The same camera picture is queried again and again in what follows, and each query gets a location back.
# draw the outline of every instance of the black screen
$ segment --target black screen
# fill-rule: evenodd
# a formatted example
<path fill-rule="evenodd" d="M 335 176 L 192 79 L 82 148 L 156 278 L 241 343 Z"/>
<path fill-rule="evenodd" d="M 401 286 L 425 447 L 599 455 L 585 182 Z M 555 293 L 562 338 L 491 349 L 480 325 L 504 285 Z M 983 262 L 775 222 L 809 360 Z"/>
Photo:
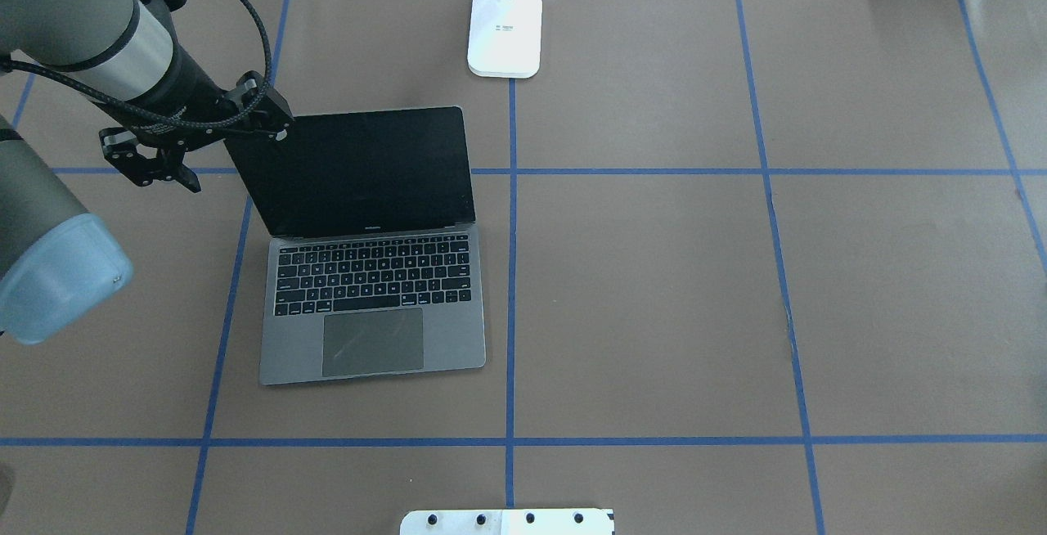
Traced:
<path fill-rule="evenodd" d="M 225 147 L 273 237 L 475 221 L 456 107 L 302 116 L 284 140 L 230 137 Z"/>

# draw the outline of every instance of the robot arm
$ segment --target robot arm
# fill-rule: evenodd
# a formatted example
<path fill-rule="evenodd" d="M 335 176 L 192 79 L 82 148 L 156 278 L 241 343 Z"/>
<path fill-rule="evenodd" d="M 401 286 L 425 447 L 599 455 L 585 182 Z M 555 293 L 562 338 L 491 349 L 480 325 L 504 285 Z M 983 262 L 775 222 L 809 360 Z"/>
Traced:
<path fill-rule="evenodd" d="M 91 96 L 120 125 L 98 133 L 104 157 L 135 185 L 199 192 L 186 152 L 226 136 L 277 137 L 291 125 L 266 73 L 218 88 L 182 49 L 171 10 L 185 0 L 0 0 L 0 70 L 25 69 Z M 13 62 L 22 50 L 37 61 Z M 144 157 L 139 144 L 154 148 Z M 6 121 L 0 121 L 0 331 L 43 340 L 106 299 L 131 264 Z"/>

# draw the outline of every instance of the laptop keyboard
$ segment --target laptop keyboard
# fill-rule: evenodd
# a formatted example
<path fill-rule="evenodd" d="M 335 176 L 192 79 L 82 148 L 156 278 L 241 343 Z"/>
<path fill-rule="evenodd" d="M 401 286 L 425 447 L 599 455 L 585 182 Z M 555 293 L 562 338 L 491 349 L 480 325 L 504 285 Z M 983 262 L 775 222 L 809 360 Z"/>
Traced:
<path fill-rule="evenodd" d="M 280 250 L 276 316 L 472 299 L 467 233 Z"/>

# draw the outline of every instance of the laptop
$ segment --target laptop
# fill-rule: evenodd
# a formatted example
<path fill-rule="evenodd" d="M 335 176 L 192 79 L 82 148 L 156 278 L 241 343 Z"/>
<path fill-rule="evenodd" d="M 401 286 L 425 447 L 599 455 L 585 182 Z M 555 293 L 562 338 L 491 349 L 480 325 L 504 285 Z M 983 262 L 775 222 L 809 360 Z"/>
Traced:
<path fill-rule="evenodd" d="M 483 366 L 459 107 L 302 116 L 226 148 L 272 237 L 263 385 Z"/>

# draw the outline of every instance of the trackpad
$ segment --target trackpad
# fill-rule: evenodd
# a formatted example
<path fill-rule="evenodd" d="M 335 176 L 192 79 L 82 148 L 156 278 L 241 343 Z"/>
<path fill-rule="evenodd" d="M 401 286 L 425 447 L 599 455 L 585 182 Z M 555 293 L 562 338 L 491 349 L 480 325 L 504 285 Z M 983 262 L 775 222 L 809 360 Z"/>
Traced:
<path fill-rule="evenodd" d="M 421 370 L 422 352 L 420 308 L 324 319 L 325 377 Z"/>

